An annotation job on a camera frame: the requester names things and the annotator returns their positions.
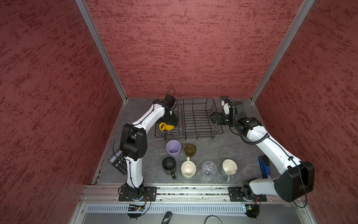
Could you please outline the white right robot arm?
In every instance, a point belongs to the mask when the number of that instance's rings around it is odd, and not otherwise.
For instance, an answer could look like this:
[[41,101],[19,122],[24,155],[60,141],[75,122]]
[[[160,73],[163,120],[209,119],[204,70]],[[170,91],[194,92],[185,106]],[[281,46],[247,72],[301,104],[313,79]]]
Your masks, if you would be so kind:
[[303,162],[285,149],[255,117],[248,117],[243,103],[227,96],[220,97],[222,112],[214,112],[213,124],[224,125],[236,130],[235,134],[248,145],[257,145],[280,173],[279,178],[253,178],[245,181],[241,195],[247,201],[259,195],[279,196],[290,203],[306,197],[314,189],[315,168],[309,161]]

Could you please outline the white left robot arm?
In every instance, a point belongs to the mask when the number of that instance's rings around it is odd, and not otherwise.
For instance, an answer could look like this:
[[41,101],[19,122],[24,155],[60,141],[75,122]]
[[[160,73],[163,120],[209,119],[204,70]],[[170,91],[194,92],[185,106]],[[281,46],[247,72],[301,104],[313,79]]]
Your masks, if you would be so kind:
[[173,111],[175,101],[175,97],[169,94],[164,99],[156,99],[139,120],[123,126],[119,149],[127,165],[127,181],[124,188],[135,198],[142,197],[144,193],[142,158],[148,147],[147,131],[157,123],[161,131],[171,131],[178,125],[179,118]]

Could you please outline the yellow mug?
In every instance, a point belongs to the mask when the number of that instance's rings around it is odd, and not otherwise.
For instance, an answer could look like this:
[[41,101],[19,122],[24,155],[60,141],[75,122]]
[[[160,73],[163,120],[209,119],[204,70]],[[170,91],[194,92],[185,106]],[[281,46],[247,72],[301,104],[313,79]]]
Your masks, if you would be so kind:
[[173,126],[173,125],[168,125],[168,124],[166,124],[166,123],[164,123],[164,122],[162,122],[162,123],[160,123],[159,124],[159,129],[160,129],[160,131],[171,131],[171,130],[173,130],[175,128],[175,126]]

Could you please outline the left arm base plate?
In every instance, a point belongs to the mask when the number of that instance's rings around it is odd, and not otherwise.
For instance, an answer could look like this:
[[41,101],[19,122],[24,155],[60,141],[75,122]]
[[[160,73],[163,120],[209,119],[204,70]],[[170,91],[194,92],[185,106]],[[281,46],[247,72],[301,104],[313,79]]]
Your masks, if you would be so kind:
[[138,189],[124,186],[119,191],[120,202],[153,202],[156,200],[157,187],[140,187]]

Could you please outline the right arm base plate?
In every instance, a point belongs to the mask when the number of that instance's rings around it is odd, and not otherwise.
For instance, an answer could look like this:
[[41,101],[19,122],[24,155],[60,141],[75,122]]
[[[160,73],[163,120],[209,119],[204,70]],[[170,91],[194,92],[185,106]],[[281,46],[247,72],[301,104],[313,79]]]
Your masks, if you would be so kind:
[[242,187],[228,187],[228,195],[231,202],[266,202],[265,195],[255,195],[253,198],[247,199],[244,197]]

